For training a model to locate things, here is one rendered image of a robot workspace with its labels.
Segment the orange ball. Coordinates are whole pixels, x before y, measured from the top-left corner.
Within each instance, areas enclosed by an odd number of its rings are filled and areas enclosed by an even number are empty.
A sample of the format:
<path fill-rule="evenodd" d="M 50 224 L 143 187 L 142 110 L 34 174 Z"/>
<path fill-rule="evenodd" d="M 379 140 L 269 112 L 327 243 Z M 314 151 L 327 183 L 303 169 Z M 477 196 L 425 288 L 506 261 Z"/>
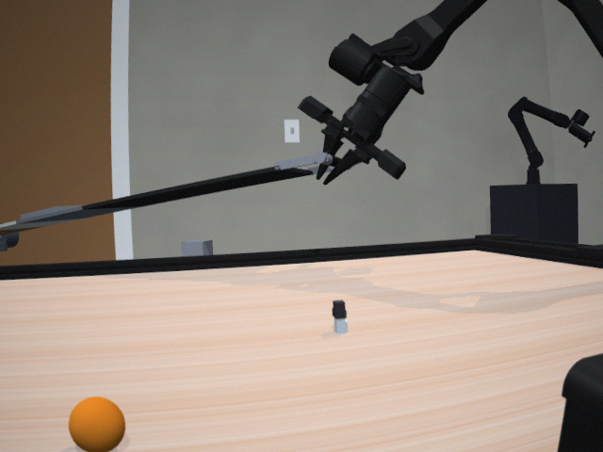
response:
<path fill-rule="evenodd" d="M 75 444 L 84 451 L 109 452 L 122 441 L 125 420 L 114 402 L 103 397 L 89 397 L 73 408 L 69 431 Z"/>

